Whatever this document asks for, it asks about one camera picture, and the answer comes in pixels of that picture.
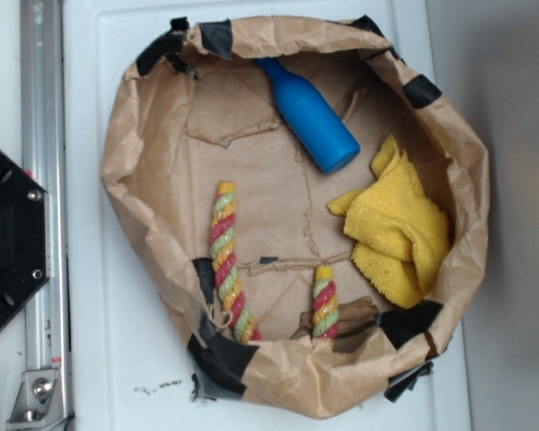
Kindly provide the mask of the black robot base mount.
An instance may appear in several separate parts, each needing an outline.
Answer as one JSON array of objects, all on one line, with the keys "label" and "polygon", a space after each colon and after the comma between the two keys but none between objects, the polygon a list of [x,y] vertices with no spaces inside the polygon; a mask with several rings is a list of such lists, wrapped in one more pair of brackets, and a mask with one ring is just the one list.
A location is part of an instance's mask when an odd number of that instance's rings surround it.
[{"label": "black robot base mount", "polygon": [[0,150],[0,332],[49,280],[47,197]]}]

